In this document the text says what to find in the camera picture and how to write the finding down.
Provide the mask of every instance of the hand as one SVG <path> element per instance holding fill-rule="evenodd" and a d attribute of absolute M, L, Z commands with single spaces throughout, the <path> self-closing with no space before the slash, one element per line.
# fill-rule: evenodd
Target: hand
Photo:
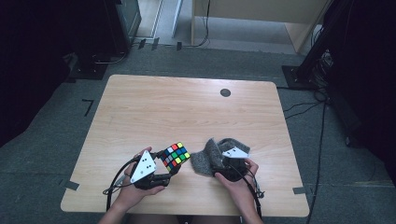
<path fill-rule="evenodd" d="M 139 152 L 138 155 L 143 155 L 143 152 L 151 151 L 151 147 L 147 147 Z M 124 171 L 125 178 L 122 181 L 122 185 L 130 185 L 131 184 L 131 172 L 136 162 L 131 163 L 128 168 Z M 164 186 L 158 186 L 153 189 L 137 189 L 134 185 L 121 188 L 120 194 L 117 197 L 116 201 L 111 205 L 110 209 L 105 213 L 99 223 L 120 223 L 122 217 L 125 213 L 132 208 L 133 206 L 137 205 L 142 201 L 142 199 L 149 195 L 155 195 L 158 192 L 164 190 Z"/>
<path fill-rule="evenodd" d="M 245 159 L 245 163 L 251 172 L 247 172 L 245 179 L 253 188 L 255 188 L 252 175 L 257 173 L 259 165 L 249 159 Z M 229 191 L 233 202 L 241 212 L 246 223 L 262 223 L 262 218 L 256 213 L 253 195 L 248 189 L 248 185 L 244 179 L 232 182 L 220 173 L 215 173 L 215 177 Z"/>
<path fill-rule="evenodd" d="M 143 152 L 151 151 L 151 147 L 147 147 L 143 149 L 138 155 L 143 155 Z M 131 172 L 132 168 L 134 167 L 135 162 L 131 163 L 128 168 L 124 171 L 125 178 L 122 181 L 122 185 L 130 185 L 131 184 Z M 116 199 L 116 201 L 113 204 L 117 204 L 120 208 L 123 210 L 128 211 L 131 207 L 137 205 L 142 199 L 148 195 L 155 195 L 161 190 L 165 189 L 164 186 L 158 186 L 153 189 L 137 189 L 133 185 L 128 186 L 125 188 L 121 188 L 119 197 Z"/>

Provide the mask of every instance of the white triangular marker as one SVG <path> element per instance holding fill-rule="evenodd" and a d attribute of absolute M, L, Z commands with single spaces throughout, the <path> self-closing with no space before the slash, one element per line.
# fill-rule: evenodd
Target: white triangular marker
<path fill-rule="evenodd" d="M 223 152 L 222 155 L 228 158 L 236 158 L 236 159 L 244 159 L 250 157 L 249 154 L 242 151 L 238 147 L 233 147 L 230 150 Z"/>
<path fill-rule="evenodd" d="M 142 158 L 140 158 L 137 164 L 134 174 L 131 177 L 131 183 L 138 181 L 139 179 L 153 173 L 157 169 L 154 160 L 151 158 L 149 152 L 146 150 L 143 152 Z"/>

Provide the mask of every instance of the black tape mark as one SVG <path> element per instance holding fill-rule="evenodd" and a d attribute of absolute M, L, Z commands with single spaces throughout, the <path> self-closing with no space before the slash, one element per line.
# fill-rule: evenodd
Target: black tape mark
<path fill-rule="evenodd" d="M 139 49 L 142 49 L 143 47 L 145 47 L 145 44 L 146 44 L 146 39 L 142 39 L 142 41 L 140 41 L 140 44 L 139 44 Z"/>
<path fill-rule="evenodd" d="M 87 117 L 88 113 L 90 113 L 91 107 L 93 105 L 93 100 L 86 100 L 86 99 L 82 99 L 83 102 L 91 102 L 90 106 L 88 106 L 87 112 L 85 112 L 84 117 Z"/>
<path fill-rule="evenodd" d="M 160 42 L 160 38 L 159 38 L 159 37 L 157 37 L 157 38 L 154 39 L 154 43 L 152 43 L 151 50 L 157 49 L 157 47 L 158 47 L 158 42 Z"/>
<path fill-rule="evenodd" d="M 294 194 L 305 194 L 305 188 L 304 187 L 299 187 L 299 188 L 293 188 Z"/>
<path fill-rule="evenodd" d="M 61 180 L 59 186 L 65 187 L 67 189 L 78 190 L 79 184 L 70 180 Z"/>
<path fill-rule="evenodd" d="M 181 50 L 181 42 L 177 42 L 176 50 L 177 50 L 177 51 Z"/>

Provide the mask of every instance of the right hand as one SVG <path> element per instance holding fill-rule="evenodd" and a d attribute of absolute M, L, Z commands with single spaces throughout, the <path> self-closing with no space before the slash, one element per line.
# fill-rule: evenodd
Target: right hand
<path fill-rule="evenodd" d="M 245 175 L 245 179 L 255 189 L 256 185 L 254 184 L 253 176 L 259 170 L 259 165 L 250 159 L 245 159 L 245 163 L 250 171 Z M 232 182 L 220 173 L 215 173 L 215 177 L 229 191 L 233 202 L 246 223 L 262 223 L 262 218 L 256 212 L 253 195 L 244 179 L 241 178 L 236 182 Z"/>

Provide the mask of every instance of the wooden table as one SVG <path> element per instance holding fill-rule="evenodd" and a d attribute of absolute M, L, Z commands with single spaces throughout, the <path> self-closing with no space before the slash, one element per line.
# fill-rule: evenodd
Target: wooden table
<path fill-rule="evenodd" d="M 231 95 L 223 97 L 222 89 Z M 305 195 L 293 193 L 303 184 L 275 84 L 184 77 L 110 77 L 71 176 L 80 186 L 66 190 L 61 207 L 105 212 L 102 191 L 141 149 L 152 146 L 156 152 L 180 141 L 189 152 L 197 152 L 212 137 L 232 137 L 251 148 L 251 159 L 260 165 L 256 177 L 265 190 L 264 216 L 307 216 Z M 162 168 L 156 174 L 164 172 Z M 239 215 L 218 180 L 196 174 L 190 161 L 165 191 L 146 197 L 129 212 Z"/>

